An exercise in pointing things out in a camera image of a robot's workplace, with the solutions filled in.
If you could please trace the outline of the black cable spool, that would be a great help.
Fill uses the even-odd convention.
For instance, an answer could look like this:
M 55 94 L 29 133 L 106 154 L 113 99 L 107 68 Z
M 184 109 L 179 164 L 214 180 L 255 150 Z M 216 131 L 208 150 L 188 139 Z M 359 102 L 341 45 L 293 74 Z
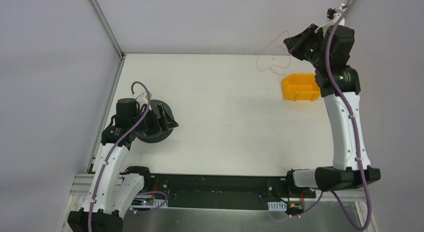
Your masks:
M 170 106 L 162 100 L 153 99 L 149 111 L 139 125 L 137 138 L 145 143 L 159 143 L 168 138 L 179 127 Z

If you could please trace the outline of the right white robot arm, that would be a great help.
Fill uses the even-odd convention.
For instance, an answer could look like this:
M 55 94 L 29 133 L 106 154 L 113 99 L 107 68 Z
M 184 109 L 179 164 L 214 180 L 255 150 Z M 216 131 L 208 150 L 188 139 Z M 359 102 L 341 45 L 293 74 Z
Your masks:
M 354 35 L 351 28 L 336 28 L 329 50 L 329 72 L 326 47 L 330 30 L 324 31 L 311 24 L 300 34 L 284 40 L 292 56 L 310 62 L 315 68 L 315 81 L 331 125 L 334 154 L 331 166 L 288 171 L 283 188 L 291 197 L 298 196 L 304 188 L 321 191 L 356 189 L 381 178 L 380 169 L 371 166 L 362 137 L 359 75 L 347 64 L 355 42 Z

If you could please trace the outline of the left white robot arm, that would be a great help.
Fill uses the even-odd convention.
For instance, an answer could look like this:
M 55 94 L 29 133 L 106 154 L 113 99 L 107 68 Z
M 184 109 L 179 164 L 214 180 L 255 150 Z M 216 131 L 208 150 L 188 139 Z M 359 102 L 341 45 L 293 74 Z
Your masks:
M 138 196 L 148 210 L 166 206 L 168 195 L 157 190 L 149 168 L 129 166 L 121 171 L 121 166 L 136 139 L 158 143 L 177 127 L 164 101 L 119 99 L 116 114 L 101 134 L 101 152 L 87 196 L 67 217 L 71 231 L 122 231 L 126 211 Z

